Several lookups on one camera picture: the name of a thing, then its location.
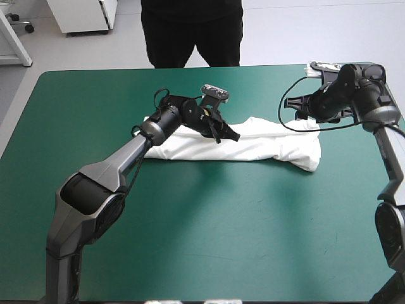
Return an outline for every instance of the green tabletop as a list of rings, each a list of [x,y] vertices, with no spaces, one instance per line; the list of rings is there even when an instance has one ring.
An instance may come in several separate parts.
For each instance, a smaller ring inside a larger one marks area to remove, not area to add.
[[[0,160],[0,299],[44,296],[56,189],[126,143],[157,89],[197,96],[213,84],[231,94],[221,106],[228,123],[277,121],[280,96],[303,69],[42,75]],[[306,80],[291,96],[319,86]],[[361,127],[320,142],[315,173],[276,160],[146,160],[119,221],[85,247],[80,299],[369,300],[392,274],[374,224],[385,169]]]

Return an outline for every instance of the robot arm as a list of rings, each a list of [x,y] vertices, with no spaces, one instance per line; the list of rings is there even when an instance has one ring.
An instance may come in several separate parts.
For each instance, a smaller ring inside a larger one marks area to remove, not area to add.
[[[386,84],[381,65],[327,65],[312,62],[323,85],[313,94],[287,98],[285,108],[297,111],[296,118],[317,122],[339,122],[352,116],[372,132],[389,176],[378,196],[383,202],[376,212],[376,226],[384,255],[396,273],[370,300],[370,304],[405,303],[405,135],[399,130],[401,113]]]
[[[204,137],[239,140],[222,119],[218,107],[228,92],[202,87],[202,102],[167,95],[140,127],[140,134],[107,159],[86,165],[56,193],[54,219],[47,236],[47,304],[78,303],[82,248],[96,242],[120,217],[129,192],[126,176],[152,146],[159,146],[182,124]]]

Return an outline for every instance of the black shirt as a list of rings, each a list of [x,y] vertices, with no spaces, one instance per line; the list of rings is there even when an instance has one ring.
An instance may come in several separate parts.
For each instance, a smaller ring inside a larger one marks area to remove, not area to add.
[[[174,22],[207,22],[242,12],[242,0],[141,0],[142,9]]]

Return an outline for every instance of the folded white towel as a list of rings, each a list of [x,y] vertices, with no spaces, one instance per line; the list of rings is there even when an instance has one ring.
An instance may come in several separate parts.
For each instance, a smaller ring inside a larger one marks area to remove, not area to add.
[[[314,120],[286,123],[297,130],[319,130]],[[250,117],[244,123],[230,125],[240,134],[238,142],[221,139],[217,144],[198,132],[181,126],[161,146],[152,147],[147,158],[164,160],[251,161],[274,158],[315,171],[321,158],[319,132],[298,133],[262,118]]]

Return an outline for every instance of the white floor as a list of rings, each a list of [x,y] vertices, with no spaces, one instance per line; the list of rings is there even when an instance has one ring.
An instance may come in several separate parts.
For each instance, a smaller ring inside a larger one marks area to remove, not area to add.
[[[241,65],[373,61],[387,69],[405,113],[405,1],[244,0]],[[50,70],[152,68],[140,22],[140,0],[119,0],[108,35],[66,37],[45,0],[16,0],[33,34],[16,29],[34,64],[0,67],[0,156],[39,76]],[[187,67],[206,67],[194,52]]]

